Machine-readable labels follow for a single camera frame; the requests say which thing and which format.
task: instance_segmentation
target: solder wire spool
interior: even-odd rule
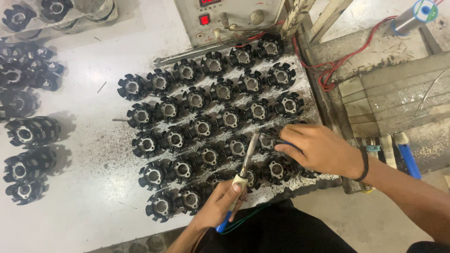
[[[386,34],[408,36],[413,30],[434,21],[439,14],[437,5],[431,0],[419,0],[391,22]]]

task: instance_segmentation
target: soldering iron handle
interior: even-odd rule
[[[239,174],[237,174],[237,175],[234,177],[233,183],[232,183],[231,185],[234,185],[235,183],[240,183],[240,184],[241,184],[241,187],[245,187],[245,185],[247,185],[247,182],[248,182],[248,179],[247,179],[247,178],[243,179],[243,178],[241,178],[241,177],[239,176]],[[218,233],[222,233],[222,232],[225,230],[226,225],[228,224],[228,220],[230,219],[231,214],[233,213],[234,207],[236,206],[236,203],[238,202],[238,199],[239,199],[239,197],[237,197],[237,198],[233,201],[233,203],[229,206],[228,212],[227,212],[227,214],[226,214],[226,216],[225,216],[225,219],[224,219],[224,221],[222,222],[222,224],[220,224],[219,226],[216,227],[216,231],[217,231]]]

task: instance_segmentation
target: red digital display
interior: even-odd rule
[[[200,7],[215,4],[221,2],[222,0],[200,0]]]
[[[209,24],[209,14],[198,17],[202,26]]]

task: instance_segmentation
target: left hand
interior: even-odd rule
[[[236,212],[241,208],[242,203],[247,198],[247,185],[235,183],[231,185],[233,180],[222,181],[212,192],[205,205],[193,218],[192,222],[199,229],[208,227],[217,227],[222,224],[228,212],[228,208],[235,199],[238,199],[234,207],[233,214],[229,222],[232,222]]]

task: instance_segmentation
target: electrical cable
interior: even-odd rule
[[[417,117],[417,115],[422,111],[423,108],[423,103],[425,103],[425,100],[428,98],[428,94],[430,94],[431,88],[433,88],[434,84],[437,83],[437,81],[439,80],[439,78],[447,71],[449,71],[450,68],[444,70],[444,72],[442,72],[437,78],[436,80],[434,80],[434,82],[431,84],[431,86],[428,88],[427,92],[425,92],[425,96],[423,96],[423,100],[422,102],[419,104],[419,106],[417,107],[417,111],[416,114],[414,114],[414,118]]]
[[[267,28],[267,29],[270,30],[270,29],[272,29],[272,28],[274,28],[275,26],[280,25],[280,24],[284,24],[284,20],[278,21],[277,23],[273,24],[272,26],[270,26],[270,27]],[[256,41],[256,40],[261,39],[261,37],[262,37],[264,34],[266,34],[266,33],[268,33],[268,32],[267,32],[267,31],[264,31],[264,32],[262,32],[262,33],[259,33],[259,34],[255,35],[255,36],[253,36],[253,37],[247,38],[246,40],[248,40],[249,42],[246,43],[246,44],[244,44],[244,45],[230,45],[230,44],[226,44],[224,41],[222,41],[222,39],[221,39],[220,37],[217,38],[217,40],[218,40],[219,42],[221,42],[222,44],[224,44],[224,45],[227,45],[227,46],[230,46],[230,47],[235,47],[235,48],[241,48],[241,47],[245,47],[245,46],[247,46],[247,45],[253,43],[253,42]],[[244,39],[243,37],[239,36],[238,34],[235,34],[235,36],[238,37],[239,39]]]
[[[320,74],[320,76],[319,76],[319,84],[320,84],[320,86],[322,87],[322,89],[323,89],[324,91],[330,91],[330,90],[332,90],[332,89],[334,88],[335,83],[334,83],[334,82],[331,82],[330,84],[327,84],[327,83],[328,83],[329,79],[331,78],[331,76],[333,75],[333,73],[334,73],[340,66],[342,66],[342,64],[344,64],[344,62],[347,61],[350,57],[352,57],[353,55],[358,54],[358,53],[362,52],[364,49],[366,49],[366,48],[370,45],[370,42],[372,41],[372,39],[374,38],[374,34],[375,34],[376,30],[378,30],[378,27],[379,27],[380,25],[382,25],[383,23],[386,23],[386,22],[388,22],[388,21],[391,21],[391,20],[395,19],[395,17],[396,17],[396,16],[390,16],[390,17],[387,17],[387,18],[383,19],[381,22],[379,22],[377,25],[375,25],[375,26],[373,27],[372,31],[371,31],[370,34],[369,34],[369,37],[368,37],[366,43],[365,43],[360,49],[358,49],[357,51],[355,51],[355,52],[353,52],[353,53],[347,54],[346,56],[344,56],[344,57],[342,57],[342,58],[340,58],[340,59],[338,59],[338,60],[336,60],[336,61],[334,61],[334,62],[326,62],[326,63],[322,63],[322,64],[315,65],[315,66],[308,66],[308,65],[306,65],[306,64],[302,61],[302,59],[301,59],[301,57],[300,57],[300,50],[299,50],[299,48],[298,48],[297,42],[296,42],[295,38],[292,37],[292,42],[293,42],[293,45],[294,45],[295,53],[296,53],[297,57],[300,59],[301,65],[302,65],[303,67],[305,67],[305,68],[312,69],[312,68],[322,67],[322,66],[328,65],[328,64],[331,65],[330,68],[325,69],[325,70],[323,70],[323,71],[316,71],[316,70],[313,70],[313,71],[315,71],[315,72],[317,72],[317,73]]]
[[[270,204],[260,207],[258,209],[256,209],[254,212],[252,212],[251,214],[247,215],[246,217],[238,220],[237,222],[231,224],[230,226],[226,227],[224,229],[224,232],[220,233],[221,235],[226,235],[228,233],[230,233],[231,231],[235,230],[236,228],[238,228],[244,221],[248,220],[250,217],[252,217],[253,215],[257,214],[259,211],[265,209],[266,207],[270,206]]]

